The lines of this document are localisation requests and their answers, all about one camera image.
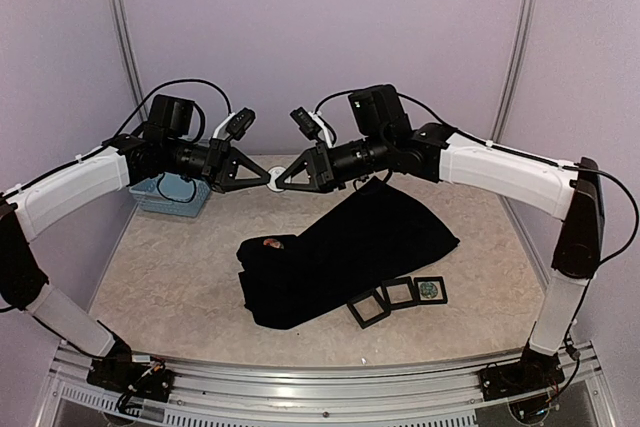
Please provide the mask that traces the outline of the red round brooch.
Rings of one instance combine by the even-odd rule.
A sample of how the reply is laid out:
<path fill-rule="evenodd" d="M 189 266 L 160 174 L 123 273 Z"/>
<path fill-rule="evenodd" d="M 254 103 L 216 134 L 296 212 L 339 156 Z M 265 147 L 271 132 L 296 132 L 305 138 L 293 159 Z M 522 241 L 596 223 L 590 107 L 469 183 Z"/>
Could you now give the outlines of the red round brooch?
<path fill-rule="evenodd" d="M 266 238 L 263 241 L 263 245 L 267 246 L 267 247 L 271 247 L 271 248 L 275 248 L 275 249 L 283 249 L 284 248 L 284 244 L 276 239 L 276 238 Z"/>

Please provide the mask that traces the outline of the black garment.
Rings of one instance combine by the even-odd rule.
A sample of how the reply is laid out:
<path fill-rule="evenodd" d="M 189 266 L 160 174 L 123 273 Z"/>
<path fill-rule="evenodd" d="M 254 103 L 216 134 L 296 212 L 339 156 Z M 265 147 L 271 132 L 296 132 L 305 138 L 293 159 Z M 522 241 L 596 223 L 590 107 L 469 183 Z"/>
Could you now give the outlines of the black garment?
<path fill-rule="evenodd" d="M 264 246 L 266 238 L 284 248 Z M 243 241 L 236 257 L 244 306 L 257 325 L 288 330 L 441 260 L 458 244 L 429 208 L 372 178 L 299 235 Z"/>

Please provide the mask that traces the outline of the green round brooch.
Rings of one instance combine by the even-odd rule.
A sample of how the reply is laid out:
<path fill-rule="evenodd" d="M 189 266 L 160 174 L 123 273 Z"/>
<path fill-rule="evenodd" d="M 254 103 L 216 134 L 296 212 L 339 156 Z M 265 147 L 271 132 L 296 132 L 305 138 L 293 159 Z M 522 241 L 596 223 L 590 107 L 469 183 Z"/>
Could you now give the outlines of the green round brooch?
<path fill-rule="evenodd" d="M 436 299 L 439 297 L 439 287 L 434 282 L 421 282 L 419 292 L 422 298 L 426 300 Z"/>

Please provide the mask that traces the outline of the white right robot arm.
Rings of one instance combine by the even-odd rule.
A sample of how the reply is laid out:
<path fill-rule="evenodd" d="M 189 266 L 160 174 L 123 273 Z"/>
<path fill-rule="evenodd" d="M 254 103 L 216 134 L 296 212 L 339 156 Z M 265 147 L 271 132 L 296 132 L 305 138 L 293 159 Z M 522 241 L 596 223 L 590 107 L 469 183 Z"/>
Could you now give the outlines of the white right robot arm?
<path fill-rule="evenodd" d="M 282 190 L 332 192 L 382 170 L 433 183 L 463 185 L 506 199 L 529 252 L 546 278 L 545 300 L 528 344 L 534 352 L 513 366 L 511 380 L 535 389 L 574 325 L 581 300 L 602 262 L 601 171 L 578 162 L 528 153 L 428 123 L 398 137 L 390 128 L 339 146 L 320 142 L 274 180 Z"/>

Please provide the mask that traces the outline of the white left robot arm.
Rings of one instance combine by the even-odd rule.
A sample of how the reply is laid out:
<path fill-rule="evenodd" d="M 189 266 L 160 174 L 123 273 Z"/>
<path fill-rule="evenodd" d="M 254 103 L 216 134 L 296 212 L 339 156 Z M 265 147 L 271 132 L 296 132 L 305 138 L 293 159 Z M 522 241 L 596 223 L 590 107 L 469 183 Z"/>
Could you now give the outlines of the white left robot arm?
<path fill-rule="evenodd" d="M 227 140 L 203 146 L 124 134 L 1 197 L 2 301 L 81 353 L 103 359 L 102 377 L 121 392 L 139 383 L 139 368 L 117 353 L 116 335 L 86 305 L 131 216 L 125 190 L 162 173 L 202 180 L 219 193 L 270 180 Z"/>

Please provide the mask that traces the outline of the light blue plastic basket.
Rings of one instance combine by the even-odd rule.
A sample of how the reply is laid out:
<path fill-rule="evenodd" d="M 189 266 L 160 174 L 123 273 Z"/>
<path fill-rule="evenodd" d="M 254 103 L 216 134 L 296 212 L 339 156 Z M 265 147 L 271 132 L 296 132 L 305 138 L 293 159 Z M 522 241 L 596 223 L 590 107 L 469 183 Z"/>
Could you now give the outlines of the light blue plastic basket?
<path fill-rule="evenodd" d="M 129 193 L 145 212 L 196 218 L 211 189 L 200 180 L 184 180 L 177 174 L 161 174 L 129 188 Z"/>

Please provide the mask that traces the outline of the middle black square frame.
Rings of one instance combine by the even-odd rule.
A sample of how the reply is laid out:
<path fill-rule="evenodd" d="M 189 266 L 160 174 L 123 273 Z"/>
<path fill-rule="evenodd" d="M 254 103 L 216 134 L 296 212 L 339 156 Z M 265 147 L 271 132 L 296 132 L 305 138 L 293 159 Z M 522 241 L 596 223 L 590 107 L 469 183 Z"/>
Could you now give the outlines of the middle black square frame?
<path fill-rule="evenodd" d="M 418 304 L 413 280 L 409 276 L 383 281 L 381 291 L 391 310 L 406 309 Z"/>

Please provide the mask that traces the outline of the black square frame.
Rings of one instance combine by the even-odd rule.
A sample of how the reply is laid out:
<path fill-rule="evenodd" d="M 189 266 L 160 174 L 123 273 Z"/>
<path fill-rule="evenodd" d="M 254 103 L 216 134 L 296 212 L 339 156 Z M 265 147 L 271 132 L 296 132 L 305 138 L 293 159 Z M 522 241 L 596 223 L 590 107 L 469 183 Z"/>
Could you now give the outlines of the black square frame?
<path fill-rule="evenodd" d="M 413 280 L 409 276 L 383 281 L 381 291 L 391 310 L 406 309 L 418 304 Z"/>
<path fill-rule="evenodd" d="M 376 289 L 370 289 L 346 303 L 361 329 L 367 329 L 388 318 L 391 309 Z"/>
<path fill-rule="evenodd" d="M 446 305 L 448 295 L 442 276 L 414 277 L 414 288 L 419 305 Z"/>

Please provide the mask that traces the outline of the left black square frame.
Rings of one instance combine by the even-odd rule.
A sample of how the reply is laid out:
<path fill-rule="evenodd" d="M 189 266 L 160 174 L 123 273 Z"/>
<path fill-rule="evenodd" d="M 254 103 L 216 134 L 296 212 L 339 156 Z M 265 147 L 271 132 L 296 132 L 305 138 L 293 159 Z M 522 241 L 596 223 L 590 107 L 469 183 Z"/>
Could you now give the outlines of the left black square frame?
<path fill-rule="evenodd" d="M 388 318 L 391 309 L 376 289 L 370 289 L 346 303 L 361 329 L 367 329 Z"/>

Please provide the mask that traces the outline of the right black square frame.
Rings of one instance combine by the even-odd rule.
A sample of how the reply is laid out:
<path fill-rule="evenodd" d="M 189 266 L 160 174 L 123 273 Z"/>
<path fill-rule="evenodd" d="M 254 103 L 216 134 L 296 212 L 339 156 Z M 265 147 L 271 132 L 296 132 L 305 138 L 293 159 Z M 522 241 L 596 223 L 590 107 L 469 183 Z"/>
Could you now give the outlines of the right black square frame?
<path fill-rule="evenodd" d="M 414 277 L 414 288 L 419 305 L 446 305 L 448 295 L 442 276 Z"/>

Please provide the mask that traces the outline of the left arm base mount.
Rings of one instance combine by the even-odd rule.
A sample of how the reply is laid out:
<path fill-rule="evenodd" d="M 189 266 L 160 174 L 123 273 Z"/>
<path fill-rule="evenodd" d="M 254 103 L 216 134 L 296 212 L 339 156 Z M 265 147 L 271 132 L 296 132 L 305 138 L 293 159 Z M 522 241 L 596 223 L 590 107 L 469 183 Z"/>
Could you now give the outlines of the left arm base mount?
<path fill-rule="evenodd" d="M 86 381 L 119 395 L 114 409 L 124 415 L 141 409 L 134 399 L 169 401 L 175 373 L 157 356 L 136 357 L 131 347 L 119 336 L 113 335 L 114 345 L 105 356 L 92 359 Z"/>

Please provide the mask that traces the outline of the front aluminium rail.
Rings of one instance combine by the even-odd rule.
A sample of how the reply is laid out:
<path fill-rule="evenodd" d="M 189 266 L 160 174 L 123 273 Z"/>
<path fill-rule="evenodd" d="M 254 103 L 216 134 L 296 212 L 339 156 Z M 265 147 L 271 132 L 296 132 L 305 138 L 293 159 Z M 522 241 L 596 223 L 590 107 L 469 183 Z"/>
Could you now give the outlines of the front aluminium rail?
<path fill-rule="evenodd" d="M 170 358 L 167 402 L 133 400 L 87 383 L 90 361 L 58 349 L 37 426 L 517 426 L 516 398 L 486 401 L 479 372 L 516 351 L 410 365 L 285 368 Z"/>

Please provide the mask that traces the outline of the right aluminium corner post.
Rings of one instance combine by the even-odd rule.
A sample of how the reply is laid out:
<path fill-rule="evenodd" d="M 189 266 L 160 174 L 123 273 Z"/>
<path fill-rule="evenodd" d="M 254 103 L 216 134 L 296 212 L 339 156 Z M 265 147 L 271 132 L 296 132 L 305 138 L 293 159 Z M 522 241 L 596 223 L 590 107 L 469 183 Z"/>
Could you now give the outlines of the right aluminium corner post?
<path fill-rule="evenodd" d="M 494 142 L 503 140 L 509 117 L 514 106 L 514 98 L 519 77 L 524 65 L 530 30 L 533 23 L 536 0 L 521 0 L 516 22 L 515 37 L 512 45 L 506 77 L 501 90 L 496 118 L 491 130 L 490 139 Z"/>

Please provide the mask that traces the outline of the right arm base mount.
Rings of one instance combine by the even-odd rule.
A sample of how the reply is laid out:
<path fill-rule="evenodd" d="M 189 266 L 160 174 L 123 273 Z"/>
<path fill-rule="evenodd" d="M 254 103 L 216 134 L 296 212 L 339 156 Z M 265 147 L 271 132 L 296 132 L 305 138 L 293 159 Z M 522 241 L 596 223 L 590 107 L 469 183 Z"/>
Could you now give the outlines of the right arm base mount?
<path fill-rule="evenodd" d="M 564 341 L 565 353 L 575 362 L 568 380 L 565 379 L 559 354 L 551 356 L 534 351 L 526 344 L 520 357 L 506 364 L 489 364 L 478 373 L 484 401 L 493 401 L 553 387 L 555 400 L 573 382 L 580 368 L 581 353 L 573 343 Z"/>

